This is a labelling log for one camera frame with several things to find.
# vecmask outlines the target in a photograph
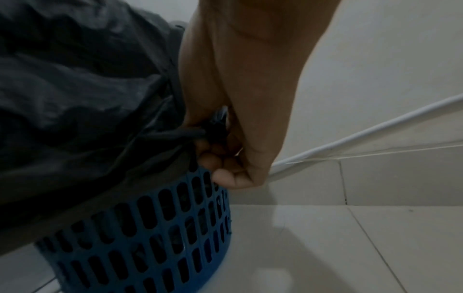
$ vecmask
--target wire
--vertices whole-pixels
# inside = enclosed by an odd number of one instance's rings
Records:
[[[455,103],[458,103],[458,102],[461,102],[463,101],[463,93],[459,94],[459,95],[456,95],[456,96],[453,96],[453,97],[449,97],[449,98],[445,98],[441,101],[438,101],[438,102],[435,102],[435,103],[432,103],[432,104],[429,104],[427,106],[424,106],[422,108],[419,108],[419,109],[416,109],[412,112],[409,112],[407,114],[404,114],[402,116],[399,116],[397,118],[394,118],[394,119],[391,119],[389,121],[386,121],[386,122],[383,122],[381,124],[378,124],[378,125],[375,125],[373,127],[370,127],[370,128],[367,128],[365,130],[362,130],[360,132],[357,132],[355,134],[352,134],[352,135],[349,135],[347,137],[344,137],[340,140],[337,140],[337,141],[334,141],[334,142],[331,142],[331,143],[328,143],[328,144],[325,144],[325,145],[322,145],[322,146],[319,146],[319,147],[316,147],[316,148],[313,148],[313,149],[310,149],[310,150],[307,150],[305,152],[302,152],[300,154],[297,154],[297,155],[294,155],[292,157],[289,157],[289,158],[286,158],[286,159],[283,159],[283,160],[280,160],[280,161],[276,161],[272,164],[272,169],[270,170],[270,174],[275,174],[275,173],[278,173],[278,172],[281,172],[283,170],[286,170],[298,163],[302,163],[302,162],[305,162],[307,159],[311,158],[311,157],[314,157],[320,153],[323,153],[323,152],[328,152],[328,151],[333,151],[337,148],[340,148],[348,143],[351,143],[355,140],[360,140],[360,139],[364,139],[365,137],[368,137],[374,133],[377,133],[377,132],[380,132],[380,131],[383,131],[383,130],[386,130],[388,128],[391,128],[391,127],[394,127],[394,126],[397,126],[397,125],[400,125],[400,124],[403,124],[403,123],[406,123],[410,120],[413,120],[419,116],[423,116],[423,115],[426,115],[426,114],[429,114],[431,112],[434,112],[434,111],[437,111],[437,110],[440,110],[442,108],[445,108],[449,105],[453,105]]]

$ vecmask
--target floor tile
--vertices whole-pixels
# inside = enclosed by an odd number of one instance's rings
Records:
[[[231,191],[232,204],[344,205],[337,161],[302,163],[270,176],[259,188]]]
[[[463,207],[351,207],[408,293],[463,292]]]
[[[1,293],[31,293],[53,278],[51,267],[32,245],[0,256]]]
[[[402,293],[346,207],[231,209],[230,250],[201,293]]]
[[[341,160],[349,205],[463,205],[463,148]]]

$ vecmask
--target plastic bag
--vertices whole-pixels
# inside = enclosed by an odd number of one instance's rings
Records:
[[[224,129],[180,128],[183,31],[117,0],[0,3],[3,243],[177,178],[192,140]]]

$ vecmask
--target white tile floor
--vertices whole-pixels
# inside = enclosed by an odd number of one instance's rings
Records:
[[[201,293],[463,292],[463,207],[236,205],[232,218],[230,250]],[[0,292],[43,285],[37,262],[16,262],[23,275],[5,277],[0,258]]]

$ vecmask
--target blue plastic basket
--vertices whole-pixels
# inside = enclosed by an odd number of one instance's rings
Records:
[[[228,192],[202,168],[36,243],[65,293],[198,291],[230,244]]]

